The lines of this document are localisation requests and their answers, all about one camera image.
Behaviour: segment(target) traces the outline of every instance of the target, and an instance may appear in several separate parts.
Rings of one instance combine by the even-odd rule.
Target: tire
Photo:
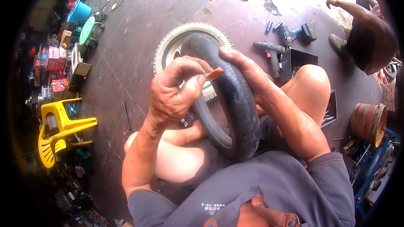
[[[396,72],[394,71],[394,68],[391,65],[387,65],[386,67],[384,67],[383,71],[384,74],[388,77],[389,82],[394,80],[397,76]]]
[[[155,76],[161,73],[166,67],[168,49],[177,40],[192,33],[207,34],[218,41],[220,45],[234,48],[230,38],[222,30],[214,27],[213,25],[201,22],[186,23],[169,32],[158,45],[153,61],[153,71]],[[205,87],[202,90],[202,93],[206,101],[216,97],[215,90],[211,84]]]
[[[210,142],[225,156],[242,162],[250,159],[259,144],[259,118],[249,85],[234,65],[219,56],[220,43],[212,37],[195,33],[183,42],[181,56],[205,60],[223,73],[212,81],[230,129],[227,135],[216,123],[202,95],[193,104],[196,116],[206,129]]]

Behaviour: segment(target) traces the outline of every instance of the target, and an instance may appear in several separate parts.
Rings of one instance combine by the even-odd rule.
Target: shoe
[[[341,39],[340,37],[336,36],[335,34],[330,35],[330,42],[332,48],[340,55],[344,57],[351,57],[351,53],[348,51],[347,48],[347,41]]]

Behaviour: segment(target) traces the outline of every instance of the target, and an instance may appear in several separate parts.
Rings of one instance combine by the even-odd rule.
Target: brown floor
[[[89,6],[103,6],[107,0],[87,0]],[[297,40],[292,48],[319,57],[336,90],[338,120],[323,128],[330,145],[341,149],[348,138],[349,120],[356,103],[380,103],[381,89],[373,76],[366,76],[352,62],[342,62],[328,42],[330,34],[346,37],[342,29],[316,4],[305,0],[273,0],[281,16],[274,16],[263,7],[262,0],[124,0],[103,22],[106,29],[94,29],[99,45],[87,52],[93,67],[80,95],[81,113],[95,116],[98,126],[86,132],[93,143],[94,173],[90,175],[90,193],[102,214],[132,222],[124,191],[121,167],[126,131],[122,102],[128,106],[133,131],[140,129],[149,105],[149,86],[153,74],[153,57],[159,42],[179,24],[206,22],[224,30],[235,48],[255,60],[265,71],[264,55],[252,47],[252,41],[281,44],[274,33],[265,34],[269,20],[282,21],[290,29],[311,22],[318,38],[308,46]],[[217,101],[213,109],[220,108]],[[188,192],[166,183],[154,184],[167,198],[179,204]]]

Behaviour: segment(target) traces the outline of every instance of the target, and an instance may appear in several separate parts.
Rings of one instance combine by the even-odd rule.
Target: hand
[[[327,7],[328,7],[329,9],[331,9],[331,8],[330,8],[330,5],[339,7],[339,0],[327,0],[327,1],[326,1],[326,5],[327,5]]]
[[[199,97],[205,73],[212,71],[204,60],[178,57],[151,81],[151,100],[147,120],[154,129],[178,123]],[[179,85],[185,80],[182,88]]]
[[[267,93],[268,84],[271,81],[265,72],[253,60],[235,49],[229,50],[221,47],[219,53],[224,60],[234,64],[243,73],[253,93],[255,103],[260,105],[265,101],[265,93]]]

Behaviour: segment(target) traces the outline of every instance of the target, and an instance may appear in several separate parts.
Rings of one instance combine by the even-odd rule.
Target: impact driver
[[[265,41],[254,41],[253,46],[265,50],[265,53],[267,53],[267,57],[270,59],[270,70],[272,72],[272,77],[280,77],[278,53],[285,53],[285,48],[280,45]]]
[[[301,27],[289,30],[282,22],[279,22],[274,26],[274,30],[277,31],[282,38],[283,43],[286,47],[290,49],[292,42],[300,35],[306,43],[313,42],[317,39],[316,32],[314,31],[313,25],[310,23],[305,23]]]

